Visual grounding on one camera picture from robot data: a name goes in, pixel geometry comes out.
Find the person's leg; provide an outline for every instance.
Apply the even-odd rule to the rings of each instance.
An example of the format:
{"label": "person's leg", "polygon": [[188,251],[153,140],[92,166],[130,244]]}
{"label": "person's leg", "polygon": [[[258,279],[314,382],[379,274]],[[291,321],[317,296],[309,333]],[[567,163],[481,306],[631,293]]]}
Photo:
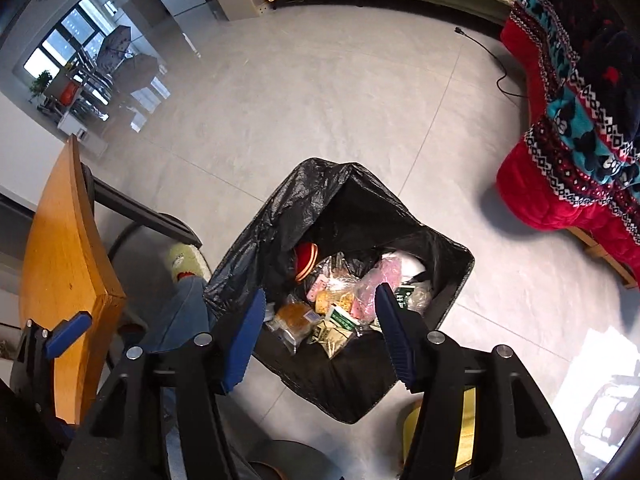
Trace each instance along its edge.
{"label": "person's leg", "polygon": [[202,293],[207,282],[200,276],[178,280],[176,294],[149,325],[140,346],[148,352],[161,352],[182,346],[200,332],[208,332],[209,309]]}
{"label": "person's leg", "polygon": [[202,298],[211,271],[200,251],[194,246],[175,244],[166,263],[176,283],[176,293],[160,309],[140,342],[148,352],[178,348],[212,328],[212,315]]}

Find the food package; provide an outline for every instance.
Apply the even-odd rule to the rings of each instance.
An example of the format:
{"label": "food package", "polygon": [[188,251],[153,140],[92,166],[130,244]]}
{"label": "food package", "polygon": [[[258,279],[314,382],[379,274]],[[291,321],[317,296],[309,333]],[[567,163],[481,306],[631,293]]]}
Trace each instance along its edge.
{"label": "food package", "polygon": [[354,298],[353,285],[345,290],[322,290],[316,297],[316,312],[326,316],[333,304],[350,312]]}
{"label": "food package", "polygon": [[313,331],[310,343],[319,343],[329,359],[333,359],[349,342],[358,322],[339,306],[332,306],[328,316]]}
{"label": "food package", "polygon": [[316,294],[316,312],[323,316],[329,312],[332,304],[350,312],[355,297],[354,288],[358,283],[358,279],[349,273],[344,256],[342,253],[337,253],[335,256],[328,258],[327,261],[321,262],[320,265],[326,267],[324,270],[328,273],[328,277],[326,280],[322,280],[326,275],[320,274],[318,276],[316,282],[307,293],[307,299],[311,301],[309,295]]}
{"label": "food package", "polygon": [[400,308],[407,308],[407,301],[409,300],[409,296],[411,296],[415,291],[415,285],[400,285],[396,288],[396,300],[398,301],[398,305]]}
{"label": "food package", "polygon": [[273,301],[267,303],[264,307],[264,320],[271,321],[276,315],[276,304]]}
{"label": "food package", "polygon": [[408,282],[414,276],[425,271],[424,265],[418,258],[404,251],[385,253],[382,255],[382,258],[400,258],[402,283]]}
{"label": "food package", "polygon": [[266,325],[276,333],[289,351],[295,354],[300,343],[321,319],[308,304],[295,301],[281,306],[275,317]]}
{"label": "food package", "polygon": [[415,289],[412,294],[406,300],[406,307],[409,310],[417,312],[421,316],[431,303],[433,297],[433,290],[431,282],[421,282],[415,284]]}
{"label": "food package", "polygon": [[306,298],[313,303],[318,297],[318,293],[326,289],[326,284],[328,282],[329,282],[329,278],[326,277],[324,274],[320,274],[316,278],[314,284],[311,285],[311,288],[306,294]]}
{"label": "food package", "polygon": [[376,287],[380,283],[388,283],[391,290],[396,290],[401,283],[402,261],[396,256],[382,258],[376,266],[367,272],[355,287],[355,300],[351,315],[365,323],[376,317]]}

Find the wooden table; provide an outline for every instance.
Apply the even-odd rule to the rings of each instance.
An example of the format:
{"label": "wooden table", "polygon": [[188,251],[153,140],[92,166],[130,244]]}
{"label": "wooden table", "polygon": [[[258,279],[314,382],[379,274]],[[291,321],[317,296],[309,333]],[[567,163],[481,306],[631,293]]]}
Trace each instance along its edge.
{"label": "wooden table", "polygon": [[56,415],[79,424],[95,399],[125,295],[100,241],[78,142],[71,136],[54,166],[31,225],[20,288],[20,322],[50,330],[80,310],[91,328],[54,364]]}

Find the pink plastic bag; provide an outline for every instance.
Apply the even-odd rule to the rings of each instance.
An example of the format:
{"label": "pink plastic bag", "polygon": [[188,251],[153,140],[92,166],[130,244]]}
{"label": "pink plastic bag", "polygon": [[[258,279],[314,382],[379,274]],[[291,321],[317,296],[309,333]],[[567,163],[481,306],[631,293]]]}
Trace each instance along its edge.
{"label": "pink plastic bag", "polygon": [[382,258],[356,285],[351,315],[360,321],[371,323],[376,319],[376,287],[380,283],[388,283],[392,290],[396,290],[401,280],[400,258]]}

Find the umbrella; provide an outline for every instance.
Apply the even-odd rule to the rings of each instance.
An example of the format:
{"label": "umbrella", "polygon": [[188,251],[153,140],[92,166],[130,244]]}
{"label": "umbrella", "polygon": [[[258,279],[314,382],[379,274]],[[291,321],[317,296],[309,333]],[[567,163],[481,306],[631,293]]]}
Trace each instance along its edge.
{"label": "umbrella", "polygon": [[130,94],[149,86],[160,67],[158,60],[147,54],[138,54],[125,59],[113,73],[113,86],[122,93]]}
{"label": "umbrella", "polygon": [[124,58],[131,44],[131,27],[118,25],[100,46],[95,64],[103,74],[111,74]]}

